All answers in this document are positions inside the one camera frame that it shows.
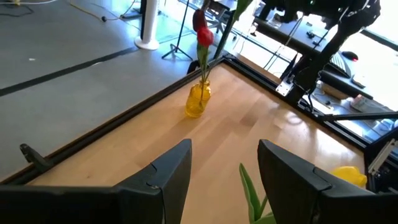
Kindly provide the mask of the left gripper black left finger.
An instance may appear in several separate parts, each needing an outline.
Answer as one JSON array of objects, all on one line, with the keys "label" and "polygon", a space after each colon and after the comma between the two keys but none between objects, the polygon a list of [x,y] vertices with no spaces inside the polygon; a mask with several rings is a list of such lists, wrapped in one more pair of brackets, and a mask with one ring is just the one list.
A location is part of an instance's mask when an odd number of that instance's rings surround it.
[{"label": "left gripper black left finger", "polygon": [[192,141],[112,187],[0,185],[0,224],[180,224]]}]

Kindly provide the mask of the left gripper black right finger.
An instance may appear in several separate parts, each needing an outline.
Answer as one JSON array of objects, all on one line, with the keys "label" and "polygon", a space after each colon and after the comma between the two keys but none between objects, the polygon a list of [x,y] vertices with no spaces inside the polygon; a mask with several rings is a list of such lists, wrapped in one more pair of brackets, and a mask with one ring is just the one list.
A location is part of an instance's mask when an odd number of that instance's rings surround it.
[{"label": "left gripper black right finger", "polygon": [[398,224],[398,194],[375,194],[261,139],[257,159],[277,224]]}]

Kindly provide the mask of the yellow tulip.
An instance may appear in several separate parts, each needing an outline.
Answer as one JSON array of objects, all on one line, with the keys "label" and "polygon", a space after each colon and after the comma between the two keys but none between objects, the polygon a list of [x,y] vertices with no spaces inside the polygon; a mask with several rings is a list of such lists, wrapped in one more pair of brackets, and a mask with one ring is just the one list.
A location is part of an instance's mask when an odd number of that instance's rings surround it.
[{"label": "yellow tulip", "polygon": [[[272,212],[262,216],[268,197],[265,196],[262,201],[259,200],[254,184],[242,163],[239,165],[239,174],[248,205],[249,224],[277,224]],[[365,187],[367,183],[367,177],[360,173],[360,170],[355,166],[337,167],[331,174],[358,187]]]}]

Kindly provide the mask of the bright red tulip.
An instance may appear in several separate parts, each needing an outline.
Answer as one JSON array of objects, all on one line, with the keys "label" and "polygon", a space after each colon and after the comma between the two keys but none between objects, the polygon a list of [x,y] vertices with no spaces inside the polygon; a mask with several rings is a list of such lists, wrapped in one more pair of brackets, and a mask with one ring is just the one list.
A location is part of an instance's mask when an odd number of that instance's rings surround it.
[{"label": "bright red tulip", "polygon": [[205,82],[206,82],[206,72],[208,67],[208,55],[209,55],[209,47],[213,44],[214,36],[211,30],[207,27],[199,28],[197,32],[197,57],[200,64],[201,70],[201,97],[200,100],[203,99],[204,91],[205,91]]}]

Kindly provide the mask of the yellow glass vase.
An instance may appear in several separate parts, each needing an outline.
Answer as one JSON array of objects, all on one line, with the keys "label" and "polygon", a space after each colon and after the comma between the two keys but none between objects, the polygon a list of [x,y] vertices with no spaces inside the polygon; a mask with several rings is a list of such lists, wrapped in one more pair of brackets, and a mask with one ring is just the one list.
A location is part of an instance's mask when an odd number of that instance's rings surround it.
[{"label": "yellow glass vase", "polygon": [[199,118],[205,111],[211,98],[210,81],[201,80],[190,89],[185,105],[185,114],[191,118]]}]

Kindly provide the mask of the brown cardboard box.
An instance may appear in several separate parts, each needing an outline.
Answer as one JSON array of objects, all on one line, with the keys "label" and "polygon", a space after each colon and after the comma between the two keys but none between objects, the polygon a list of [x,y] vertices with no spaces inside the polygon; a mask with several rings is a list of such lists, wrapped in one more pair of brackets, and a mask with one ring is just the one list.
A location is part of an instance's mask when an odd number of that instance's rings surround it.
[{"label": "brown cardboard box", "polygon": [[336,88],[333,88],[332,86],[326,84],[326,83],[321,83],[321,89],[327,94],[330,95],[338,100],[345,100],[347,99],[349,96],[339,90],[337,90]]}]

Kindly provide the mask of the grey keyboard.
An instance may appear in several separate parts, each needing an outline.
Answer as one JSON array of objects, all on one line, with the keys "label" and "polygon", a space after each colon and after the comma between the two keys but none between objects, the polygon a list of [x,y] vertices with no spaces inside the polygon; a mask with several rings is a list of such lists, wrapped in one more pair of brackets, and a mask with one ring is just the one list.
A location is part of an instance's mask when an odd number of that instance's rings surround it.
[{"label": "grey keyboard", "polygon": [[340,53],[334,54],[331,57],[329,64],[335,70],[340,72],[342,77],[351,78],[351,72],[349,71],[348,67],[346,66],[345,61],[343,60],[343,57],[341,56]]}]

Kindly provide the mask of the black computer mouse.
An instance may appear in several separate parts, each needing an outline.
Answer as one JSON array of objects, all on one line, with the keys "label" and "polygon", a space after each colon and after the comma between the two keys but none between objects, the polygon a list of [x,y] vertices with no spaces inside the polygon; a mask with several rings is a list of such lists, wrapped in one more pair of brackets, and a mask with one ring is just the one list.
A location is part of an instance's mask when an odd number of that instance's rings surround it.
[{"label": "black computer mouse", "polygon": [[359,59],[359,57],[352,51],[342,51],[341,54],[348,60],[351,60],[354,62],[358,61],[358,59]]}]

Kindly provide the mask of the black tripod stand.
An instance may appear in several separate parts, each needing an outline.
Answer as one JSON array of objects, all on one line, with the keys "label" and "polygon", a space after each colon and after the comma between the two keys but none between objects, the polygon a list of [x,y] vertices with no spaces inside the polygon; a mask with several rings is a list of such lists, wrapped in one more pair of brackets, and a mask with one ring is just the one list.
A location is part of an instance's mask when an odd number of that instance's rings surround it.
[{"label": "black tripod stand", "polygon": [[171,54],[177,54],[177,53],[180,52],[180,53],[184,54],[184,56],[188,57],[191,61],[193,60],[193,59],[191,58],[191,56],[189,56],[189,54],[187,54],[186,52],[184,52],[184,51],[179,47],[180,41],[181,41],[181,38],[182,38],[183,28],[185,27],[185,19],[186,19],[186,16],[187,16],[187,11],[188,11],[188,7],[189,7],[189,3],[190,3],[190,0],[187,0],[187,2],[186,2],[186,4],[185,4],[185,12],[184,12],[184,15],[183,15],[182,24],[181,24],[181,26],[180,26],[180,32],[179,32],[178,39],[177,39],[177,44],[176,44],[176,45],[175,45],[175,44],[170,44],[170,51],[167,52],[166,54],[164,54],[163,56],[161,56],[161,59],[165,59],[167,56],[169,56],[169,55],[171,55]]}]

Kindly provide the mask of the black diagonal frame strut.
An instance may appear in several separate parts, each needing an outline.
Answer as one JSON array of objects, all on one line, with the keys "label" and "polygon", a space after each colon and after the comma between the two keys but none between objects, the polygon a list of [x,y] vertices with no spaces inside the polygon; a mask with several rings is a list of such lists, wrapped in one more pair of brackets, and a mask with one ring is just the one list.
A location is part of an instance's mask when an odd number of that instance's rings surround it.
[{"label": "black diagonal frame strut", "polygon": [[320,116],[320,119],[324,121],[398,119],[398,111],[385,113],[324,114]]}]

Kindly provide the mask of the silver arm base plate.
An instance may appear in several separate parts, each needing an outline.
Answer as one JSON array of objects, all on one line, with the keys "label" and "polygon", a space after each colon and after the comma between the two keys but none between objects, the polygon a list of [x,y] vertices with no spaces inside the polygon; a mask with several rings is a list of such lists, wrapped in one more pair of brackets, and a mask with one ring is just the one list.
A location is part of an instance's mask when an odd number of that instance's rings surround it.
[{"label": "silver arm base plate", "polygon": [[289,91],[292,89],[293,80],[294,76],[285,77],[276,88],[276,92],[278,92],[282,96],[287,96]]}]

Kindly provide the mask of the black frame clamp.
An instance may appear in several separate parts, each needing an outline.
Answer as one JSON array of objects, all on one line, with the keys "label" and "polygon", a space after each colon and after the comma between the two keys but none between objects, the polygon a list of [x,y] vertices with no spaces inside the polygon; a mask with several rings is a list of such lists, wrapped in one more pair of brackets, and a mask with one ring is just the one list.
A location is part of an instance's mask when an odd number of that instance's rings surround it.
[{"label": "black frame clamp", "polygon": [[51,161],[46,160],[29,145],[21,144],[19,148],[21,150],[21,153],[24,155],[26,161],[32,163],[34,167],[40,172],[46,172],[53,167],[53,163]]}]

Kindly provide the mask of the black curved bracket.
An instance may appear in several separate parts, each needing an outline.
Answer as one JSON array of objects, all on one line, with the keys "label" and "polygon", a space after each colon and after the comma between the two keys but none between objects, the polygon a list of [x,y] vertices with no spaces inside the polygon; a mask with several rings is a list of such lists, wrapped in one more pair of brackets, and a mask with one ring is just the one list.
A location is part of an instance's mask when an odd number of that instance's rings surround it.
[{"label": "black curved bracket", "polygon": [[194,60],[188,66],[187,75],[194,72],[197,69],[200,69],[200,62],[199,60]]}]

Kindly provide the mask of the white pedestal stand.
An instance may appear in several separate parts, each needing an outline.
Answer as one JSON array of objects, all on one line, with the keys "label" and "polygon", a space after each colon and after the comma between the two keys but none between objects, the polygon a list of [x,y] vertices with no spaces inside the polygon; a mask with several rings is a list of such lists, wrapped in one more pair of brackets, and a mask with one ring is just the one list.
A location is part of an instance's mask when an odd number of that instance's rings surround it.
[{"label": "white pedestal stand", "polygon": [[144,0],[144,12],[142,13],[141,34],[134,40],[140,49],[157,50],[159,42],[155,38],[157,28],[157,13],[159,0]]}]

